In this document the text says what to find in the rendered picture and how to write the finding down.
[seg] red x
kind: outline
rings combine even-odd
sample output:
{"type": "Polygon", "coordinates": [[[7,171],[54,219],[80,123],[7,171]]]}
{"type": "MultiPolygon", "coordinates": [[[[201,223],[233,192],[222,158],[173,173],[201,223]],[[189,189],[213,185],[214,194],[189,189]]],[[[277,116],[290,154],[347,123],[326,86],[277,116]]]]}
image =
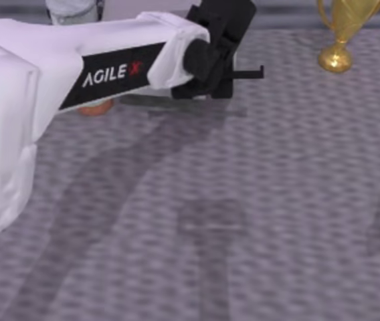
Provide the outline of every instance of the red x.
{"type": "Polygon", "coordinates": [[[140,72],[140,67],[142,66],[142,62],[132,62],[130,63],[130,68],[129,68],[129,74],[136,75],[140,72]]]}

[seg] table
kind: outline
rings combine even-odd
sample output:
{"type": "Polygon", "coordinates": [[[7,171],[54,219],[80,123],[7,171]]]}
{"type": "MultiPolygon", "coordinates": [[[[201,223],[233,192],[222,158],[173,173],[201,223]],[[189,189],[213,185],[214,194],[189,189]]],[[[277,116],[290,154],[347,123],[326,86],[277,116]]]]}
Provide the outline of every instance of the table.
{"type": "Polygon", "coordinates": [[[231,102],[58,116],[0,236],[0,319],[380,320],[380,30],[343,75],[331,37],[251,30],[266,79],[231,102]]]}

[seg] orange object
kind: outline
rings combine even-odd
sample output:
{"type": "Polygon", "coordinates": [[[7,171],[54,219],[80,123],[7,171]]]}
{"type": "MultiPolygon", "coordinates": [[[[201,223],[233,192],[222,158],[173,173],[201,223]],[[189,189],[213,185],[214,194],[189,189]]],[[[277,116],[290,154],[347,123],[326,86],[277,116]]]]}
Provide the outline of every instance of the orange object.
{"type": "Polygon", "coordinates": [[[78,112],[85,116],[101,116],[114,106],[114,100],[109,99],[96,106],[80,107],[78,112]]]}

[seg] trophy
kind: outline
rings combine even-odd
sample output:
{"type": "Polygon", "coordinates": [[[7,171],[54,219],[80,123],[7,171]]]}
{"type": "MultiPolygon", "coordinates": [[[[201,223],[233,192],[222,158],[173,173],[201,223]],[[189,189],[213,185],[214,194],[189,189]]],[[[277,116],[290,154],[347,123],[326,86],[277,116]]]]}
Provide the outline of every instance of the trophy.
{"type": "Polygon", "coordinates": [[[353,62],[346,44],[380,10],[380,0],[332,0],[331,22],[323,0],[317,1],[322,22],[335,33],[335,43],[321,51],[318,63],[330,72],[345,72],[353,62]]]}

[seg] background wall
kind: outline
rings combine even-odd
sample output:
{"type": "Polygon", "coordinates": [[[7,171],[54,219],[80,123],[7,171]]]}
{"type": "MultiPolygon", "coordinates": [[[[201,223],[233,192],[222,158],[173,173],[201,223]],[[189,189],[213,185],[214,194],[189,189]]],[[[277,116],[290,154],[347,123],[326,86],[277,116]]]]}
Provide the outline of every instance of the background wall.
{"type": "MultiPolygon", "coordinates": [[[[322,27],[316,12],[315,0],[253,1],[259,8],[258,16],[252,24],[253,28],[322,27]]],[[[134,17],[144,10],[185,13],[192,3],[198,4],[199,0],[107,0],[106,19],[134,17]]],[[[11,17],[32,23],[48,23],[44,0],[0,0],[0,17],[11,17]]],[[[367,24],[367,27],[380,27],[380,13],[367,24]]]]}

